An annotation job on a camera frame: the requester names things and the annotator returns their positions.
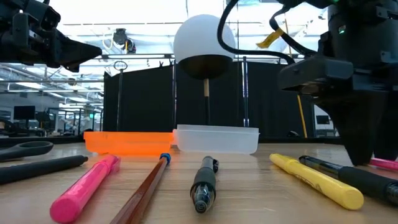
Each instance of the desk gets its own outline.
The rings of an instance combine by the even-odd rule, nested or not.
[[[213,208],[199,215],[193,208],[189,190],[204,154],[172,150],[172,163],[159,182],[143,223],[395,223],[398,211],[374,199],[365,198],[359,211],[348,211],[295,177],[286,174],[269,160],[278,152],[292,157],[315,156],[350,165],[342,146],[326,144],[261,144],[251,156],[213,154],[220,161],[217,198]],[[0,217],[3,224],[53,223],[51,203],[81,177],[98,159],[82,143],[57,145],[46,155],[0,166],[34,162],[54,157],[85,154],[92,158],[82,167],[0,186]],[[127,199],[156,165],[158,158],[124,157],[121,171],[106,178],[76,223],[109,223]],[[391,171],[369,170],[398,179]]]

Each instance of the yellow tag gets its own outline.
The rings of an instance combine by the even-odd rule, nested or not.
[[[268,35],[268,37],[261,43],[256,44],[259,48],[264,49],[268,48],[276,39],[278,39],[284,31],[282,29],[277,29]]]

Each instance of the pink marker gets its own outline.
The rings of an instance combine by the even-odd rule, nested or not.
[[[398,162],[385,159],[372,158],[369,165],[398,170]]]
[[[54,201],[50,208],[52,220],[58,223],[75,221],[102,180],[111,172],[119,171],[119,168],[120,158],[113,155],[107,155],[94,164],[83,177]]]

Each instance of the black cable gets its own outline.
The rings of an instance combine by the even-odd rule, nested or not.
[[[278,29],[280,29],[278,23],[275,20],[275,17],[286,13],[287,11],[289,11],[290,8],[284,6],[281,10],[275,12],[274,15],[272,15],[272,17],[269,19],[269,25],[271,26],[271,28],[276,31]],[[289,36],[288,34],[286,34],[285,32],[283,32],[283,34],[280,36],[289,46],[291,46],[295,51],[297,51],[298,53],[306,56],[306,57],[310,57],[314,54],[316,54],[316,51],[308,49],[304,46],[302,46],[301,44],[297,43],[297,41],[295,41],[293,38],[291,38],[291,36]]]
[[[235,49],[232,48],[230,46],[228,46],[224,40],[223,40],[223,29],[225,26],[225,22],[226,22],[226,18],[228,17],[228,15],[230,14],[230,12],[232,11],[232,8],[236,5],[236,3],[238,3],[239,0],[231,0],[228,5],[225,7],[225,10],[223,12],[223,15],[221,16],[220,19],[220,23],[218,24],[218,28],[217,28],[217,39],[218,39],[218,43],[221,45],[221,47],[231,53],[234,54],[247,54],[247,55],[269,55],[269,56],[275,56],[275,57],[280,57],[284,60],[286,60],[286,62],[288,64],[293,64],[295,63],[294,59],[292,57],[289,57],[286,54],[283,54],[281,52],[275,52],[275,51],[270,51],[270,50],[239,50],[239,49]]]

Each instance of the ceiling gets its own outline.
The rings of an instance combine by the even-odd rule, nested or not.
[[[113,68],[117,60],[124,60],[126,71],[158,67],[159,62],[169,64],[165,54],[173,54],[174,35],[180,25],[189,17],[199,14],[212,14],[220,17],[225,0],[51,0],[50,5],[61,14],[58,29],[71,39],[85,42],[103,49],[102,57],[83,63],[79,73],[64,68],[34,67],[21,64],[0,65],[0,78],[3,80],[46,80],[47,83],[2,83],[3,90],[58,90],[51,96],[59,98],[80,97],[89,103],[101,103],[103,97],[104,71],[115,75]],[[240,0],[228,17],[239,49],[256,50],[256,43],[263,41],[273,30],[268,20],[282,7],[273,0]],[[319,35],[327,31],[327,11],[306,3],[291,9],[286,15],[277,17],[281,28],[307,48],[316,50]],[[117,46],[111,45],[112,33],[117,28],[127,29],[126,33],[136,45],[135,55],[125,55]],[[286,43],[278,39],[268,50],[289,53]],[[265,62],[276,62],[274,58],[262,58]],[[51,83],[51,80],[84,80],[85,83]]]

